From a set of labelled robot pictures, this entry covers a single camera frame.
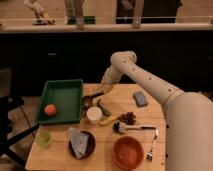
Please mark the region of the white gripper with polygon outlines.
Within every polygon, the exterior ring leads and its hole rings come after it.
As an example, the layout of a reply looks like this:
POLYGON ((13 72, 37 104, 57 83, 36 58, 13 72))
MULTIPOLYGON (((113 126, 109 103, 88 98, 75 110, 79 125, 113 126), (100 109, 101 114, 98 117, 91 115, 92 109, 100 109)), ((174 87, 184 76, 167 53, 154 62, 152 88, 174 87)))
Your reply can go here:
POLYGON ((114 88, 114 84, 108 79, 107 76, 104 76, 101 80, 101 90, 104 94, 109 93, 114 88))

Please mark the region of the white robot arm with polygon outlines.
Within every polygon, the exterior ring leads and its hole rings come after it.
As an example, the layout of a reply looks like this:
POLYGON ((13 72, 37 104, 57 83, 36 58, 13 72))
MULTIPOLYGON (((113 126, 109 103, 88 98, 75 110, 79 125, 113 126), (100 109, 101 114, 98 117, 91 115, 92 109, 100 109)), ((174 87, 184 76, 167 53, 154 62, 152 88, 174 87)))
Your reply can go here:
POLYGON ((184 92, 136 65, 133 51, 113 53, 101 84, 107 92, 127 75, 160 105, 166 123, 165 171, 213 171, 213 102, 184 92))

